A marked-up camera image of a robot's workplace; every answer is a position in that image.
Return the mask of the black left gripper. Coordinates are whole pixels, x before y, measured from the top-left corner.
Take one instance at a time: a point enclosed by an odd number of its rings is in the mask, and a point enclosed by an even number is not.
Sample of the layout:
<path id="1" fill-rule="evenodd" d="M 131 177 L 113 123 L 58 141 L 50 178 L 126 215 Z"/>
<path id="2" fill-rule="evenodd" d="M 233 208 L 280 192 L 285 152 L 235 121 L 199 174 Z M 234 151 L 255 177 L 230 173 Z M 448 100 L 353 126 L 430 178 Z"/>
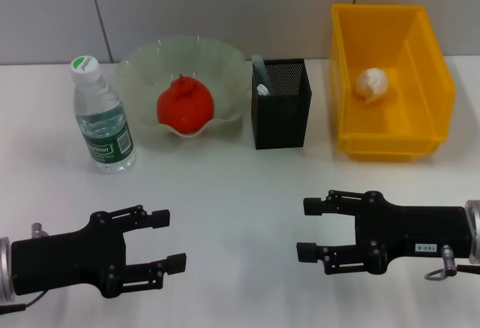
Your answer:
<path id="1" fill-rule="evenodd" d="M 123 293 L 160 290 L 165 275 L 183 273 L 185 253 L 150 263 L 126 265 L 123 233 L 169 227 L 168 209 L 147 213 L 142 205 L 95 212 L 75 232 L 12 243 L 11 274 L 18 295 L 90 284 L 105 298 Z"/>

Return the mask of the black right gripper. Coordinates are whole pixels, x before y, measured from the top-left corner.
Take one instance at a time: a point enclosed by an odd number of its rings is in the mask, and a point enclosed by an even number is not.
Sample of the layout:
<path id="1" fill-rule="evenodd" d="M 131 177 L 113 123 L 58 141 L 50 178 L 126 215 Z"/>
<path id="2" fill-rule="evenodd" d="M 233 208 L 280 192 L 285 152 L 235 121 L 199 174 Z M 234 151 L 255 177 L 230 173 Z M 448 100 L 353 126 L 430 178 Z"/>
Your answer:
<path id="1" fill-rule="evenodd" d="M 467 258 L 472 231 L 460 206 L 399 206 L 379 192 L 330 190 L 324 200 L 303 199 L 305 215 L 355 216 L 355 245 L 296 244 L 298 261 L 321 261 L 326 275 L 351 272 L 383 274 L 400 257 L 441 257 L 448 246 L 455 257 Z"/>

